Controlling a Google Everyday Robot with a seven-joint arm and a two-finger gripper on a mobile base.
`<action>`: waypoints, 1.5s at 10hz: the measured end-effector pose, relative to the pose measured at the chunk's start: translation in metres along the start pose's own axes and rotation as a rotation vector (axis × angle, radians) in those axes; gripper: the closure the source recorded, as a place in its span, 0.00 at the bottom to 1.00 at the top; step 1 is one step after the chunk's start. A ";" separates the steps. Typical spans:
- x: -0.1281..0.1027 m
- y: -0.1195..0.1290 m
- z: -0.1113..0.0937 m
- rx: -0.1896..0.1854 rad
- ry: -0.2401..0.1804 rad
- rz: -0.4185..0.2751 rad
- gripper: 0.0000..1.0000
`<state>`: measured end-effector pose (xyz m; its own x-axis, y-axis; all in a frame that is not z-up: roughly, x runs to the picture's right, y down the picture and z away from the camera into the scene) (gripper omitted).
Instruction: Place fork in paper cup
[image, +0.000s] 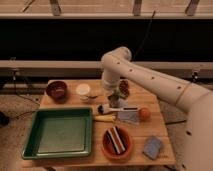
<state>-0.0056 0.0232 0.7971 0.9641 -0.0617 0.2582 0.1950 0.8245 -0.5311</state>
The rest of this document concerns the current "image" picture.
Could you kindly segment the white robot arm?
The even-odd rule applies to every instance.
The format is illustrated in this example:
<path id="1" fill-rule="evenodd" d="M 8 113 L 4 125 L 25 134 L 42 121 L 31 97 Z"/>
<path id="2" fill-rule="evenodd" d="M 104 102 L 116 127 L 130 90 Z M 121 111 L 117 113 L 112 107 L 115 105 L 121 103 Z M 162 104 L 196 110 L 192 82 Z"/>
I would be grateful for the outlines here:
<path id="1" fill-rule="evenodd" d="M 125 77 L 187 113 L 181 171 L 213 171 L 213 91 L 133 64 L 131 58 L 131 51 L 124 46 L 105 53 L 101 58 L 102 86 L 115 90 L 120 77 Z"/>

